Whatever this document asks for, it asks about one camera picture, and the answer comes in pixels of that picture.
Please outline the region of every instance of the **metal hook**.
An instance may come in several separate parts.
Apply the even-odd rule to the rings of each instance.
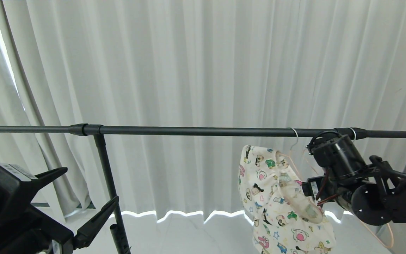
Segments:
[[[356,140],[356,131],[353,129],[353,128],[351,128],[351,127],[347,127],[348,129],[351,129],[352,131],[353,131],[353,140],[352,140],[352,143],[353,142],[355,142],[355,140]]]
[[[299,142],[299,135],[298,135],[297,131],[294,128],[288,127],[288,129],[292,129],[295,132],[295,136],[297,137],[297,141],[289,149],[289,151],[292,151],[292,148]]]

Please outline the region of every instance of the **black clothes rack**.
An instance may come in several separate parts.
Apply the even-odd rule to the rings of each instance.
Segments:
[[[361,128],[335,129],[293,129],[293,128],[214,128],[214,127],[137,127],[104,126],[98,124],[75,124],[71,126],[0,126],[6,133],[70,133],[73,135],[93,135],[100,156],[110,198],[117,196],[111,165],[106,150],[105,134],[116,135],[192,135],[192,136],[231,136],[231,137],[314,137],[320,132],[336,130],[348,135],[352,140],[367,137],[406,138],[406,131],[368,131]],[[123,224],[120,206],[114,211],[116,225],[110,227],[118,254],[130,254],[128,238]]]

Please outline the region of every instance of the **white tile floor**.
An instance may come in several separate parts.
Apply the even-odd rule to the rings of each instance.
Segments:
[[[90,210],[68,219],[66,226],[76,230],[95,214]],[[333,223],[337,247],[331,254],[389,254],[375,238],[351,215]],[[109,226],[111,218],[89,248],[76,254],[116,254]],[[251,240],[252,226],[243,215],[215,215],[203,223],[202,215],[184,217],[171,214],[156,223],[155,215],[133,217],[124,215],[124,224],[133,254],[257,254]]]

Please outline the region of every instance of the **garment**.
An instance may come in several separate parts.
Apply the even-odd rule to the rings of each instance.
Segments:
[[[331,223],[301,183],[279,151],[243,148],[239,193],[254,217],[253,243],[261,254],[328,254],[335,246]]]

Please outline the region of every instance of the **white curtain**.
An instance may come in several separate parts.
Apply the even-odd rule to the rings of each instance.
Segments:
[[[0,19],[0,23],[3,27],[4,20]],[[6,33],[7,29],[0,31],[0,40],[2,34]],[[13,48],[7,49],[8,55],[13,56]],[[14,79],[19,81],[17,84],[20,96],[26,94],[26,89],[20,82],[20,69],[17,68],[16,61],[13,62],[14,77],[11,76],[3,50],[0,43],[0,125],[35,125],[37,123],[29,119],[29,114],[32,115],[33,111],[32,103],[23,105],[13,84]],[[43,145],[46,142],[45,135],[40,134],[0,133],[0,162],[19,164],[34,175],[54,169],[58,166],[49,160],[51,152]],[[72,212],[79,204],[68,186],[67,176],[60,177],[53,184],[44,187],[34,201],[47,202],[55,219],[64,221],[64,215]],[[85,182],[82,191],[88,193]]]
[[[3,5],[45,125],[406,130],[406,1]],[[236,185],[242,146],[287,152],[296,141],[106,138],[122,209],[156,210],[158,217],[168,210],[203,210],[207,217],[242,209]],[[61,156],[82,173],[101,207],[108,194],[92,139],[65,139]],[[292,154],[303,176],[313,177],[302,156],[308,141],[300,138]],[[406,165],[406,139],[355,144],[367,162],[374,154],[397,170]]]

